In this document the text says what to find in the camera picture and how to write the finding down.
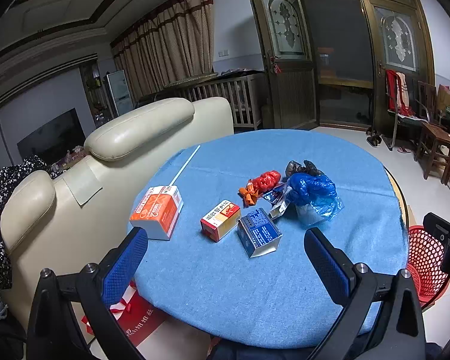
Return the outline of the red yellow medicine box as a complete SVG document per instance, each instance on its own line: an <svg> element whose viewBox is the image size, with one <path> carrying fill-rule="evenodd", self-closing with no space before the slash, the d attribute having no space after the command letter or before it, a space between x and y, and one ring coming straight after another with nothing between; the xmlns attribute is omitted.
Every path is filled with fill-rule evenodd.
<svg viewBox="0 0 450 360"><path fill-rule="evenodd" d="M241 208L229 200L223 200L201 218L201 231L212 241L219 242L241 217Z"/></svg>

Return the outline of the orange wrapper bundle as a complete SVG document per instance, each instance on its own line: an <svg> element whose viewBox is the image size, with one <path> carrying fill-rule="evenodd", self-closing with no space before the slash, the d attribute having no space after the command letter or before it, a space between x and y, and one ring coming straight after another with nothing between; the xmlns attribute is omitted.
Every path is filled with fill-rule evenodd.
<svg viewBox="0 0 450 360"><path fill-rule="evenodd" d="M245 207L255 206L260 195L252 181L249 181L245 187L239 188L238 194L242 197Z"/></svg>

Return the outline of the white air conditioner unit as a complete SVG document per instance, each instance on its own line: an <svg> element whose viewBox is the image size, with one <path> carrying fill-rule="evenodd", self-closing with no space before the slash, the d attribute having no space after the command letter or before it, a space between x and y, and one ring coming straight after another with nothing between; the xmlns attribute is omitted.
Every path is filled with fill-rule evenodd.
<svg viewBox="0 0 450 360"><path fill-rule="evenodd" d="M134 103L124 71L108 73L105 77L117 116L122 116L132 111Z"/></svg>

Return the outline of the black television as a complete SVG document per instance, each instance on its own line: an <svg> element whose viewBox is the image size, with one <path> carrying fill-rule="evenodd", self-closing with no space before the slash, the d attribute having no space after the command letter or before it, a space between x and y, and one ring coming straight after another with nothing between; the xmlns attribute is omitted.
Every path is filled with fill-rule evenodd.
<svg viewBox="0 0 450 360"><path fill-rule="evenodd" d="M34 130L17 143L17 148L23 159L36 155L52 165L84 142L85 135L73 108Z"/></svg>

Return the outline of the blue foil snack wrapper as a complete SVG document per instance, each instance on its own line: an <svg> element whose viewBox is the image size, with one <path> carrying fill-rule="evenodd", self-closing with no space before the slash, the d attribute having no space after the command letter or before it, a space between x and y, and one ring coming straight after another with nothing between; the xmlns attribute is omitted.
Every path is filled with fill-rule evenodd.
<svg viewBox="0 0 450 360"><path fill-rule="evenodd" d="M271 203L271 209L268 216L271 220L276 220L281 217L289 205L289 192L291 188L286 184L278 184L274 189L265 193L262 197Z"/></svg>

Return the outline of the beige striped curtain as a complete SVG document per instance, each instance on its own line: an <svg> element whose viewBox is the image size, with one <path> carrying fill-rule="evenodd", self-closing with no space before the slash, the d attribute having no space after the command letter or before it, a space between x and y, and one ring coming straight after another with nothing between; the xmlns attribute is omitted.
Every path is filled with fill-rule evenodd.
<svg viewBox="0 0 450 360"><path fill-rule="evenodd" d="M110 44L136 101L213 71L214 0L168 0Z"/></svg>

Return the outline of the cream leather sofa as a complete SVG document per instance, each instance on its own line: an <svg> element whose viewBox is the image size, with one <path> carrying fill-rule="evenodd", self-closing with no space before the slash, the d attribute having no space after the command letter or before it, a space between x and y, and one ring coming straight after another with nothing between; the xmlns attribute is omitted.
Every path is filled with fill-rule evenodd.
<svg viewBox="0 0 450 360"><path fill-rule="evenodd" d="M167 159L232 132L225 98L168 98L96 129L85 156L59 177L28 175L0 220L12 266L12 286L1 296L17 320L28 323L42 269L79 272L122 241L136 196Z"/></svg>

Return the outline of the dark wooden stool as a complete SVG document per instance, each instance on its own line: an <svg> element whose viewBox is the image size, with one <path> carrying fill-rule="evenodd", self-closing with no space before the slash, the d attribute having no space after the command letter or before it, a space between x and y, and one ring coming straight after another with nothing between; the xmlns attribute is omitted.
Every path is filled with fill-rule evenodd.
<svg viewBox="0 0 450 360"><path fill-rule="evenodd" d="M432 170L441 168L441 183L446 185L450 176L450 134L440 126L422 122L414 160L424 160L424 180Z"/></svg>

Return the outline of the blue white medicine box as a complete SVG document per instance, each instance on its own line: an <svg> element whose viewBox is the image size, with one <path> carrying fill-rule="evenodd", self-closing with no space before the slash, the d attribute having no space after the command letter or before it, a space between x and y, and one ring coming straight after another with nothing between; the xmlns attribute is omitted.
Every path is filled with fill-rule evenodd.
<svg viewBox="0 0 450 360"><path fill-rule="evenodd" d="M249 211L238 219L237 233L249 258L275 252L282 237L263 208Z"/></svg>

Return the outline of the open glass panel door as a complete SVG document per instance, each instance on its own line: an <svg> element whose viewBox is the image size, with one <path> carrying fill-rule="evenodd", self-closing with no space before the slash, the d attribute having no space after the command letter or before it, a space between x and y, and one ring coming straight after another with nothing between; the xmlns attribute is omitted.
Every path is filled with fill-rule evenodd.
<svg viewBox="0 0 450 360"><path fill-rule="evenodd" d="M273 128L320 124L316 63L304 0L250 0L266 72Z"/></svg>

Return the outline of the pair of slippers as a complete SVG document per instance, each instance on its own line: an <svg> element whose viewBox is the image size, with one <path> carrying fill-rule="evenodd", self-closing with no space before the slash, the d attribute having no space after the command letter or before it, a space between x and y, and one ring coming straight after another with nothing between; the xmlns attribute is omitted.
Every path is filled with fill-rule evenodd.
<svg viewBox="0 0 450 360"><path fill-rule="evenodd" d="M374 130L371 127L368 128L368 130L366 131L366 135L367 135L367 142L372 147L377 147L382 142L382 138L379 135L379 133L377 133L376 130Z"/></svg>

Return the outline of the red plastic bag ball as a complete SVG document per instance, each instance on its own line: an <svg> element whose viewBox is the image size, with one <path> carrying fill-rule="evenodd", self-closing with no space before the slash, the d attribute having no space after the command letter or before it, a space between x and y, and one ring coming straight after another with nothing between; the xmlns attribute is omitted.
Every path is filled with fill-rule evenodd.
<svg viewBox="0 0 450 360"><path fill-rule="evenodd" d="M278 171L272 170L252 179L252 185L256 192L265 194L274 189L280 183L281 178L282 176Z"/></svg>

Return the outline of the black plastic bag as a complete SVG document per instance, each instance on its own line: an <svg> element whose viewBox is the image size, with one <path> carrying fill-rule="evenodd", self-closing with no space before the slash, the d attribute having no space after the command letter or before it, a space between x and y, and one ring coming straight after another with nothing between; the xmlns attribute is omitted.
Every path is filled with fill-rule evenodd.
<svg viewBox="0 0 450 360"><path fill-rule="evenodd" d="M317 169L317 167L309 160L305 160L303 164L294 160L290 161L285 168L285 177L289 178L295 173L305 173L310 176L321 176L323 174L323 172L320 171L320 169Z"/></svg>

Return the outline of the blue plastic bag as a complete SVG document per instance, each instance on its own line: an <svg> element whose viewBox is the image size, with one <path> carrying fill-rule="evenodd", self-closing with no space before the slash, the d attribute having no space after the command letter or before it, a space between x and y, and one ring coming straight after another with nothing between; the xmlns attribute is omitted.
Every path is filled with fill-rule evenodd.
<svg viewBox="0 0 450 360"><path fill-rule="evenodd" d="M335 184L325 174L294 173L286 185L285 201L295 206L307 228L334 219L344 208Z"/></svg>

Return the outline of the chair with red clothes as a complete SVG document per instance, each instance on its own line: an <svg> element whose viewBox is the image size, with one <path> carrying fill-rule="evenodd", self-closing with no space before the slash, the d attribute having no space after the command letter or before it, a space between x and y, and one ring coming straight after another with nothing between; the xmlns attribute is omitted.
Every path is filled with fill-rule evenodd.
<svg viewBox="0 0 450 360"><path fill-rule="evenodd" d="M430 122L427 107L419 100L410 100L407 77L391 69L385 70L385 97L387 112L392 117L392 127L389 136L382 135L387 148L392 151L396 146L398 127L419 127Z"/></svg>

